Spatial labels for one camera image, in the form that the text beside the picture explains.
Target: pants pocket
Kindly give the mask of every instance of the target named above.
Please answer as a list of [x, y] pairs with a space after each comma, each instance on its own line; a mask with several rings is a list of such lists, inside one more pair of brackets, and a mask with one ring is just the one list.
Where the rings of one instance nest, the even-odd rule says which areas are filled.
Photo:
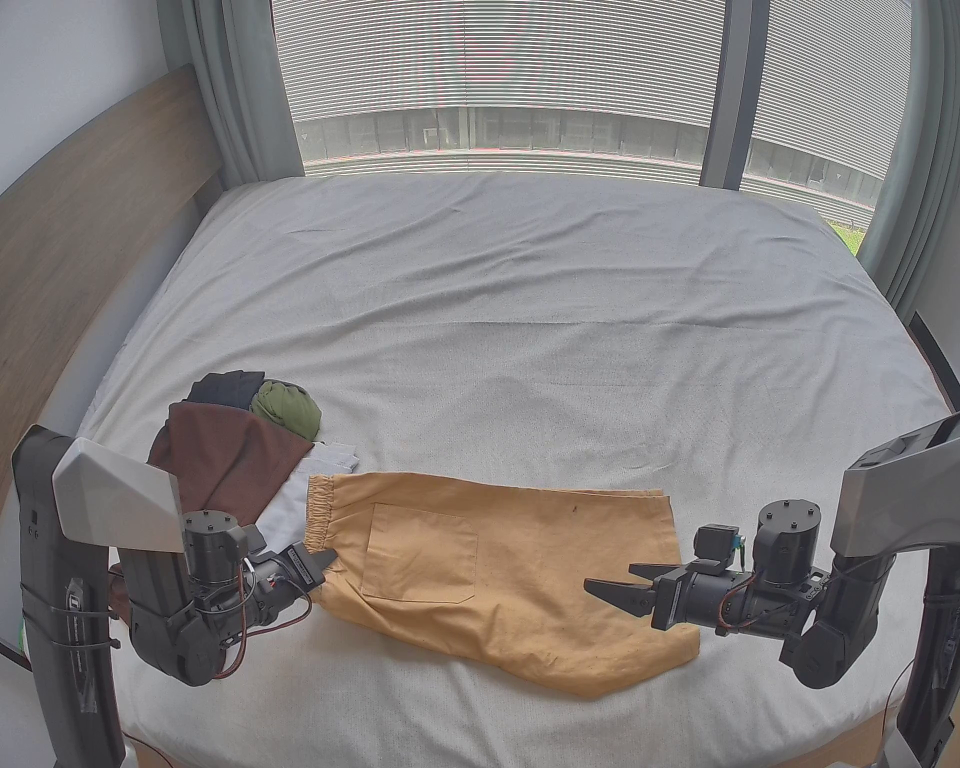
[[360, 592], [412, 603], [462, 603], [473, 596], [477, 534], [454, 515], [373, 505]]

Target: curtain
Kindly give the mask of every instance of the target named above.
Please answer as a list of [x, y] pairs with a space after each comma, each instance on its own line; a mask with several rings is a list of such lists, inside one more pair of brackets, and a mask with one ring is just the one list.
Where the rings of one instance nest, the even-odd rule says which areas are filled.
[[913, 314], [960, 177], [960, 8], [912, 4], [910, 85], [900, 133], [859, 258], [904, 322]]
[[223, 185], [303, 176], [267, 0], [156, 0], [171, 69], [192, 63]]

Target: bed sheet wrinkle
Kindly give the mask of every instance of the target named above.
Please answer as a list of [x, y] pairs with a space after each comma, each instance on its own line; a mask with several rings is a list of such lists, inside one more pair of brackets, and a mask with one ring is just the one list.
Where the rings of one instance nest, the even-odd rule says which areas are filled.
[[[816, 562], [828, 564], [843, 468], [946, 413], [889, 305], [812, 211], [591, 178], [232, 190], [128, 336], [81, 434], [145, 458], [167, 405], [216, 368], [302, 384], [324, 410], [320, 439], [356, 444], [361, 471], [664, 488], [685, 558], [699, 525], [750, 532], [763, 504], [799, 496], [823, 510]], [[876, 639], [822, 691], [778, 664], [776, 643], [704, 632], [690, 664], [574, 703], [315, 612], [256, 638], [228, 684], [188, 691], [124, 643], [117, 695], [132, 732], [204, 768], [271, 755], [300, 768], [317, 754], [749, 768], [882, 706], [916, 641], [923, 556], [898, 558], [894, 577]], [[269, 736], [236, 705], [252, 701], [275, 714]], [[214, 748], [210, 732], [231, 739]]]

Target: tan pants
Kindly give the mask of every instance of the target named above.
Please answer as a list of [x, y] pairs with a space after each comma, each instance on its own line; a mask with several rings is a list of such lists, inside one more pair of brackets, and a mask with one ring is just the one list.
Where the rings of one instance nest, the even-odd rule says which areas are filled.
[[680, 561], [659, 491], [315, 475], [305, 543], [339, 555], [316, 598], [330, 613], [551, 688], [600, 696], [699, 651], [695, 627], [652, 630], [584, 592], [587, 577], [629, 580], [629, 563]]

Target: wooden bed frame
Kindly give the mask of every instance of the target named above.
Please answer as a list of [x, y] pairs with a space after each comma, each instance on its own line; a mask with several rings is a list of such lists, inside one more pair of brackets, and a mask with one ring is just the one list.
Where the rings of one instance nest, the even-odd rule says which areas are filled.
[[[39, 417], [84, 332], [192, 197], [205, 212], [202, 197], [219, 187], [220, 166], [193, 68], [186, 66], [91, 120], [0, 195], [0, 499], [11, 482], [16, 443]], [[869, 763], [881, 719], [778, 768]], [[137, 751], [141, 765], [174, 764]], [[958, 753], [953, 739], [942, 765], [960, 766]]]

